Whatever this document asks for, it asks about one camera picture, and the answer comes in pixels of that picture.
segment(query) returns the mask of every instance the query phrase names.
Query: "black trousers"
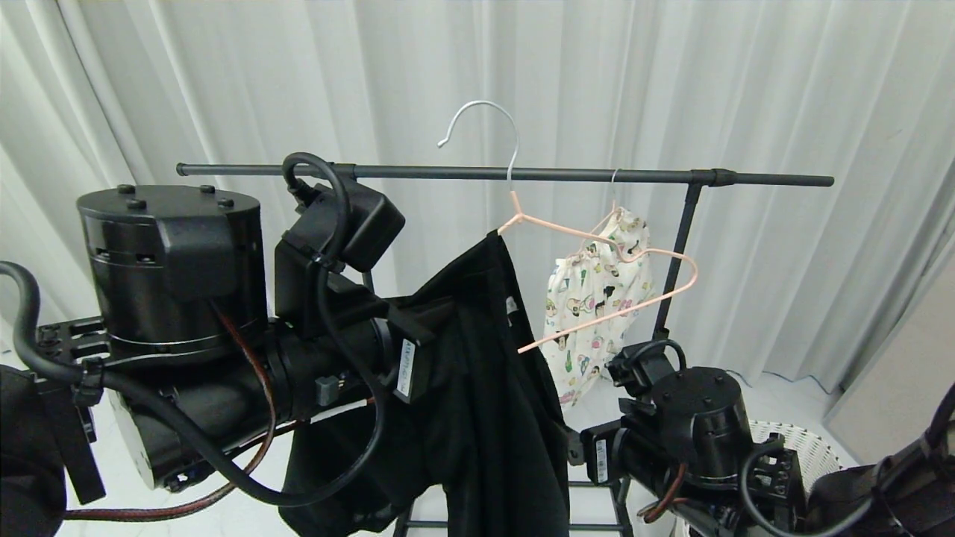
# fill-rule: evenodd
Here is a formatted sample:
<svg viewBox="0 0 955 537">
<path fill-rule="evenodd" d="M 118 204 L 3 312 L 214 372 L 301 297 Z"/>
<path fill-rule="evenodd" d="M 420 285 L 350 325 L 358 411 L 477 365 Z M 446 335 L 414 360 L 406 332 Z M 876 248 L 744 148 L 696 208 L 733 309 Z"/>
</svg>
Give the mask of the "black trousers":
<svg viewBox="0 0 955 537">
<path fill-rule="evenodd" d="M 541 353 L 517 353 L 534 337 L 503 240 L 490 233 L 393 302 L 403 311 L 452 305 L 436 340 L 415 353 L 433 364 L 427 392 L 411 404 L 392 397 L 368 469 L 325 502 L 280 508 L 283 520 L 314 537 L 382 531 L 440 483 L 449 535 L 567 535 L 563 417 Z M 342 473 L 373 423 L 366 407 L 297 430 L 284 490 L 310 490 Z"/>
</svg>

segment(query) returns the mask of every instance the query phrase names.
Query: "white woven basket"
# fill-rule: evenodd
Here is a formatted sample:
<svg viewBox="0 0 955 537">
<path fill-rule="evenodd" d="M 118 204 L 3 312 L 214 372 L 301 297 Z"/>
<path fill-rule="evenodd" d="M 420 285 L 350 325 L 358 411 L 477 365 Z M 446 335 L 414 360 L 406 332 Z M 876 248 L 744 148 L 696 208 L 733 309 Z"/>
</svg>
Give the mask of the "white woven basket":
<svg viewBox="0 0 955 537">
<path fill-rule="evenodd" d="M 838 457 L 833 453 L 833 448 L 826 440 L 802 427 L 796 427 L 789 423 L 750 420 L 750 431 L 753 433 L 754 442 L 766 440 L 770 433 L 779 433 L 785 437 L 786 447 L 795 449 L 799 454 L 802 484 L 806 489 L 807 496 L 813 490 L 813 485 L 816 484 L 817 479 L 841 469 Z M 673 533 L 690 537 L 690 525 L 685 521 L 680 521 Z"/>
</svg>

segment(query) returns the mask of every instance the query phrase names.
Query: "curtain fold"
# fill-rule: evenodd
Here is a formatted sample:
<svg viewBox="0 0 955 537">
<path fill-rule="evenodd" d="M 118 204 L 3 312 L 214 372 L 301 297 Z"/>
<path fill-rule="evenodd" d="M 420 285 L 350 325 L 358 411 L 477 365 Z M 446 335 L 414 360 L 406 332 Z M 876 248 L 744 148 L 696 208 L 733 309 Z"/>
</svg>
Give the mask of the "curtain fold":
<svg viewBox="0 0 955 537">
<path fill-rule="evenodd" d="M 215 183 L 294 222 L 275 178 L 175 164 L 278 162 L 825 174 L 832 188 L 706 189 L 699 285 L 672 334 L 690 361 L 834 389 L 871 355 L 951 218 L 955 5 L 922 2 L 23 2 L 3 5 L 3 256 L 37 272 L 44 318 L 96 311 L 74 200 L 118 183 Z M 408 217 L 375 269 L 413 291 L 511 207 L 503 183 L 368 179 Z M 590 229 L 607 184 L 518 183 L 528 213 Z M 617 185 L 670 247 L 685 189 Z M 534 326 L 570 237 L 507 234 Z M 654 259 L 662 286 L 667 259 Z M 12 298 L 0 284 L 4 302 Z M 649 336 L 655 310 L 631 340 Z M 11 308 L 3 307 L 10 319 Z"/>
</svg>

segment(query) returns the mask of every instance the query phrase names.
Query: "white label sticker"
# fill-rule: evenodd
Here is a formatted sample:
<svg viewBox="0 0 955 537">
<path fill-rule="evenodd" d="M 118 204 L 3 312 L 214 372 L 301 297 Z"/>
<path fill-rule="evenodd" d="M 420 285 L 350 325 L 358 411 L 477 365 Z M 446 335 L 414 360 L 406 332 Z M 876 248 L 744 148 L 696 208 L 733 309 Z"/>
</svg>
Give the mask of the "white label sticker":
<svg viewBox="0 0 955 537">
<path fill-rule="evenodd" d="M 597 483 L 606 483 L 610 474 L 606 467 L 606 440 L 597 440 Z"/>
<path fill-rule="evenodd" d="M 518 310 L 518 301 L 514 300 L 513 296 L 508 296 L 507 300 L 505 300 L 504 302 L 507 304 L 508 315 Z"/>
<path fill-rule="evenodd" d="M 414 343 L 404 340 L 401 344 L 401 363 L 398 364 L 398 385 L 395 388 L 399 394 L 408 397 L 412 392 L 412 368 L 414 367 Z"/>
</svg>

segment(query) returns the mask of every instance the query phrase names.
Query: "cartoon print fabric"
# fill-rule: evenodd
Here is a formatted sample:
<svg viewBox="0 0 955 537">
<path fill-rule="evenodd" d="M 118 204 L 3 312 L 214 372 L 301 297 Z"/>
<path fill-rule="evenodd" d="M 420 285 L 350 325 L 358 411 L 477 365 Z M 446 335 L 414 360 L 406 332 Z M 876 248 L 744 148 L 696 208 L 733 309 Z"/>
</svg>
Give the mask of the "cartoon print fabric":
<svg viewBox="0 0 955 537">
<path fill-rule="evenodd" d="M 649 247 L 647 223 L 622 207 L 600 234 L 630 256 Z M 629 308 L 647 300 L 653 291 L 649 259 L 621 263 L 617 252 L 604 243 L 588 242 L 579 253 L 556 264 L 547 282 L 545 336 Z M 600 377 L 604 364 L 623 348 L 624 332 L 636 313 L 541 346 L 564 410 L 577 403 Z"/>
</svg>

